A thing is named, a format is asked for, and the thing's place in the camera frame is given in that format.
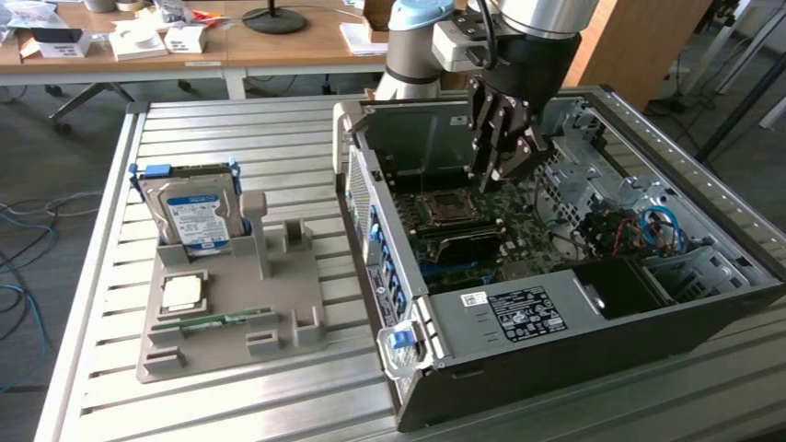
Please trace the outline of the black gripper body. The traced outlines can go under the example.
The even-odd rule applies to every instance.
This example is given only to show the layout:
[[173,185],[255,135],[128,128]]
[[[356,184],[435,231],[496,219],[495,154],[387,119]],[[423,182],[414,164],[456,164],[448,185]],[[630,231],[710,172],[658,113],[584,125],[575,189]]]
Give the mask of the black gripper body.
[[580,35],[560,40],[528,34],[496,38],[496,64],[484,69],[484,84],[494,98],[492,116],[510,103],[508,98],[528,104],[538,115],[556,95],[574,61]]

